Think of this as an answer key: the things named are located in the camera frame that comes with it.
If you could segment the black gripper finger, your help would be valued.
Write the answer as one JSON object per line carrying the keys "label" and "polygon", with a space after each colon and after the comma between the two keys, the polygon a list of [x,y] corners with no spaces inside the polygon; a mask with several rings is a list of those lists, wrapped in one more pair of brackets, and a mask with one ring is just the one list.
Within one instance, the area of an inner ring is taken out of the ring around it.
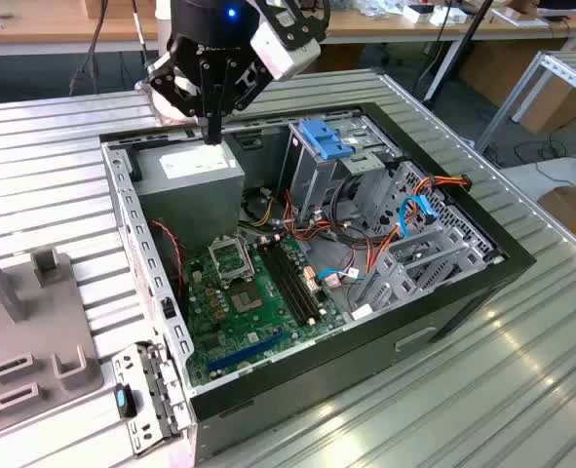
{"label": "black gripper finger", "polygon": [[214,145],[214,103],[210,64],[203,56],[165,53],[147,68],[148,83],[171,107],[201,127],[205,144]]}
{"label": "black gripper finger", "polygon": [[223,118],[234,110],[247,108],[272,81],[272,75],[259,58],[255,58],[245,68],[241,67],[240,62],[227,60],[223,84],[219,86],[213,113],[213,144],[222,141]]}

